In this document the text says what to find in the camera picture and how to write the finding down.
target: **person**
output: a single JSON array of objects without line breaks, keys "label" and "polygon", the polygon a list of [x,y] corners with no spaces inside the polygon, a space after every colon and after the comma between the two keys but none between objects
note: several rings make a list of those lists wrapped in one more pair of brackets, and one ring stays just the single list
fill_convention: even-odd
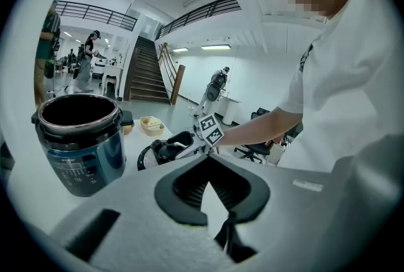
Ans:
[{"label": "person", "polygon": [[331,172],[339,158],[403,131],[389,107],[402,100],[391,78],[400,78],[392,64],[402,57],[403,24],[392,0],[295,1],[327,17],[326,29],[298,61],[278,106],[226,130],[216,146],[262,143],[302,121],[278,166]]},{"label": "person", "polygon": [[201,102],[194,113],[195,118],[198,118],[202,114],[202,108],[206,101],[208,101],[208,105],[206,106],[206,111],[208,111],[211,108],[211,103],[220,98],[220,93],[225,89],[227,83],[227,74],[229,71],[229,67],[224,67],[223,69],[216,70],[213,73],[212,77],[210,78],[210,82],[206,86],[206,90],[202,96]]},{"label": "person", "polygon": [[86,92],[92,92],[93,88],[88,86],[88,80],[90,79],[90,67],[91,67],[91,59],[92,56],[96,56],[98,54],[98,51],[94,51],[94,43],[93,41],[96,41],[96,39],[101,38],[100,32],[98,30],[95,30],[93,33],[91,33],[85,43],[84,46],[84,55],[83,58],[81,59],[81,65],[79,69],[79,73],[77,75],[77,78],[73,80],[73,91],[76,93],[80,93],[83,90]]},{"label": "person", "polygon": [[73,53],[73,49],[70,49],[70,53],[68,54],[68,73],[71,72],[71,64],[73,60],[76,58],[75,54]]},{"label": "person", "polygon": [[37,54],[35,56],[35,69],[33,74],[33,91],[35,106],[38,109],[46,101],[44,88],[44,73],[46,61],[54,57],[54,46],[60,36],[61,18],[56,13],[56,5],[59,0],[53,0],[45,17],[40,33]]}]

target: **blue pressure cooker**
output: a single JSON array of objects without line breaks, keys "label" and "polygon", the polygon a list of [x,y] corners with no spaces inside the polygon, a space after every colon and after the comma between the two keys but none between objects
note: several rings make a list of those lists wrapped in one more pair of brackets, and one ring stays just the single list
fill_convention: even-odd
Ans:
[{"label": "blue pressure cooker", "polygon": [[32,123],[56,175],[75,196],[91,196],[125,169],[123,126],[132,113],[110,98],[74,94],[53,98],[32,116]]}]

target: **office chair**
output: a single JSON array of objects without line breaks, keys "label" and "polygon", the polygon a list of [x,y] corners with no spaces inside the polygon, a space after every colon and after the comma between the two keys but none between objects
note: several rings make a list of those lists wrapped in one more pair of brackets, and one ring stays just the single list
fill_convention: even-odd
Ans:
[{"label": "office chair", "polygon": [[[251,114],[251,119],[254,119],[263,114],[267,114],[269,112],[270,112],[269,110],[260,108],[260,109],[258,109],[257,112],[253,112]],[[254,162],[254,159],[258,160],[260,163],[263,162],[262,159],[257,157],[255,154],[260,154],[260,155],[265,155],[265,156],[270,154],[270,151],[268,149],[268,146],[266,146],[266,143],[258,143],[258,144],[251,144],[251,145],[242,145],[242,146],[247,148],[248,150],[246,151],[246,150],[242,150],[240,148],[235,148],[234,151],[235,152],[239,151],[239,152],[243,153],[244,155],[240,158],[249,158],[252,162]]]}]

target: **staircase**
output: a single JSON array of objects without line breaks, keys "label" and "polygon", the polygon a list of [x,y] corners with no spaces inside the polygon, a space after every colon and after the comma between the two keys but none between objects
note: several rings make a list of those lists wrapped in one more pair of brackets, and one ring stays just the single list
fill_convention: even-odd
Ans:
[{"label": "staircase", "polygon": [[134,50],[136,51],[134,62],[129,66],[132,80],[129,99],[170,104],[154,42],[138,37]]}]

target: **cooker handle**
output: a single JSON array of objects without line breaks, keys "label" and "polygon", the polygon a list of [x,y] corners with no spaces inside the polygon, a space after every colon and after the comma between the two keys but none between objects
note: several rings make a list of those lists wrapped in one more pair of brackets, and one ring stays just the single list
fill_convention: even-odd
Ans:
[{"label": "cooker handle", "polygon": [[31,116],[31,123],[35,124],[38,120],[38,112],[33,113],[33,115]]},{"label": "cooker handle", "polygon": [[123,110],[122,113],[124,115],[124,119],[121,122],[121,126],[133,126],[132,112]]}]

